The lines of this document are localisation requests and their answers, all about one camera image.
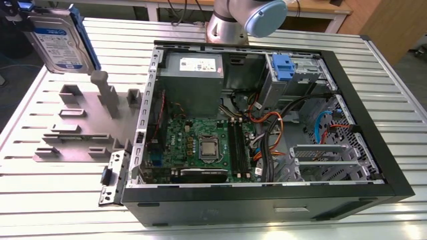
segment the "cpu socket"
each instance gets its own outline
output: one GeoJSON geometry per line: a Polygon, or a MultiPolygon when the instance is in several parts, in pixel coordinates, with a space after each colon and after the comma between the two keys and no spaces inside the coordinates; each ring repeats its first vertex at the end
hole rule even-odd
{"type": "Polygon", "coordinates": [[[219,160],[219,138],[213,135],[199,136],[199,159],[211,164],[219,160]]]}

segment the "slotted table surface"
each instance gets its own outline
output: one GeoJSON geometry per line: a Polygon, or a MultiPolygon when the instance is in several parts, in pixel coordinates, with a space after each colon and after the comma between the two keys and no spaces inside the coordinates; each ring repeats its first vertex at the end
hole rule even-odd
{"type": "MultiPolygon", "coordinates": [[[[144,90],[153,40],[204,42],[204,28],[86,18],[88,36],[117,92],[144,90]]],[[[415,196],[339,221],[144,227],[124,207],[97,207],[104,163],[34,162],[41,135],[65,108],[64,84],[96,91],[84,74],[41,69],[0,135],[0,236],[40,239],[425,239],[427,114],[384,62],[356,35],[280,30],[251,45],[329,50],[353,84],[409,181],[415,196]]]]}

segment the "ram slot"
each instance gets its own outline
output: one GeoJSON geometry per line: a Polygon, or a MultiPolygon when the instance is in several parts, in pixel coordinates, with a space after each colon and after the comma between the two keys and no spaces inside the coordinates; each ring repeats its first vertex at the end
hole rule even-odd
{"type": "Polygon", "coordinates": [[[248,173],[245,139],[240,123],[228,123],[231,171],[233,175],[248,173]]]}
{"type": "Polygon", "coordinates": [[[237,149],[237,171],[241,174],[248,173],[248,160],[245,154],[245,137],[243,133],[241,123],[233,126],[236,136],[236,149],[237,149]]]}
{"type": "Polygon", "coordinates": [[[236,137],[235,137],[235,124],[228,122],[228,149],[229,149],[229,160],[231,160],[231,172],[236,175],[237,172],[237,147],[236,147],[236,137]]]}

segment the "power supply label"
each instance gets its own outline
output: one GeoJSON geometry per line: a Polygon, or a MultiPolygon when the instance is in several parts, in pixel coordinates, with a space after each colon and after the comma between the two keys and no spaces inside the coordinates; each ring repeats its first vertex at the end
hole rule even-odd
{"type": "Polygon", "coordinates": [[[80,69],[82,63],[73,49],[74,43],[62,29],[36,28],[34,35],[50,61],[64,69],[80,69]]]}
{"type": "Polygon", "coordinates": [[[179,60],[179,70],[192,72],[216,72],[215,59],[183,57],[179,60]]]}

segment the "blue drive bay latch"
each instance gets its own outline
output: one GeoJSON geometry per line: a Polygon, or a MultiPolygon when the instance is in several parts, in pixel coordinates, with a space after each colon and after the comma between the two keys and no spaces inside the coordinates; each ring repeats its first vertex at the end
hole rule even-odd
{"type": "Polygon", "coordinates": [[[276,72],[276,78],[280,82],[288,82],[293,78],[295,64],[288,55],[272,55],[272,67],[276,72]]]}

